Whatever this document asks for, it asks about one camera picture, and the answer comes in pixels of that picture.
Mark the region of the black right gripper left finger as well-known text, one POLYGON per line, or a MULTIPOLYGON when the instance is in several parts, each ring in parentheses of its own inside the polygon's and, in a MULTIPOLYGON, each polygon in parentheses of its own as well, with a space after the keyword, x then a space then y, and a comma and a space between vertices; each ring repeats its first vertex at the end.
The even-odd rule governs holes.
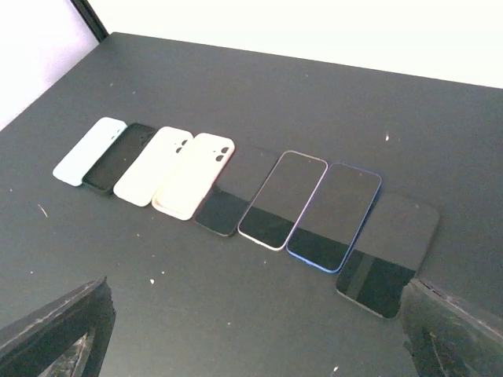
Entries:
POLYGON ((98 376, 116 321, 105 276, 1 329, 2 376, 98 376))

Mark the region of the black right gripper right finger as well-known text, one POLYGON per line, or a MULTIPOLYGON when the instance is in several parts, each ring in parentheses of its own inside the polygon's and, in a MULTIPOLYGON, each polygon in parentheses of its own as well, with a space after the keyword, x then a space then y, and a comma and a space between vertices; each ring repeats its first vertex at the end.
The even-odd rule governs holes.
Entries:
POLYGON ((400 321, 419 376, 502 375, 501 317, 414 278, 400 321))

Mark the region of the black smartphone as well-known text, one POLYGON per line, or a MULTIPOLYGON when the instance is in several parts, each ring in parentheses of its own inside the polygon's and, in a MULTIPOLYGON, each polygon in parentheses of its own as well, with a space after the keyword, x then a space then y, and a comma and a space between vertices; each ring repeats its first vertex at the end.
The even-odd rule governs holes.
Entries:
POLYGON ((232 236, 278 159, 276 152, 254 145, 236 145, 193 220, 220 236, 232 236))
POLYGON ((439 219, 426 203, 383 194, 339 272, 337 293, 378 317, 396 318, 403 288, 417 274, 439 219))
POLYGON ((238 232, 272 251, 283 249, 329 165, 302 152, 283 152, 240 220, 238 232))

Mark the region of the phone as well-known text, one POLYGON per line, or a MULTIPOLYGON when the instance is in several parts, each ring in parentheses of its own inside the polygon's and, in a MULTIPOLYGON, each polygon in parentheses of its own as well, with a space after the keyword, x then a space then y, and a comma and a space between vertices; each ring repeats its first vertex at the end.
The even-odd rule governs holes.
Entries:
POLYGON ((83 184, 95 192, 112 194, 114 185, 139 157, 156 132, 157 129, 151 126, 130 124, 84 175, 83 184))
POLYGON ((145 146, 113 187, 113 193, 138 207, 150 204, 163 179, 178 165, 182 149, 193 139, 187 130, 164 126, 145 146))
POLYGON ((182 221, 189 220, 235 150, 233 140, 219 135, 197 134, 182 149, 182 159, 152 198, 157 211, 182 221))
POLYGON ((53 176, 73 187, 80 186, 86 173, 126 128, 122 120, 100 118, 54 167, 53 176))

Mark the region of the blue smartphone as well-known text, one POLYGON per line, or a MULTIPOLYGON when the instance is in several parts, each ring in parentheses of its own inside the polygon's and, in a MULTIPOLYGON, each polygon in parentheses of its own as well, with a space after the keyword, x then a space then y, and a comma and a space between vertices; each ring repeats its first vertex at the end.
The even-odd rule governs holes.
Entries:
POLYGON ((332 164, 286 245, 292 256, 338 273, 380 190, 379 174, 332 164))

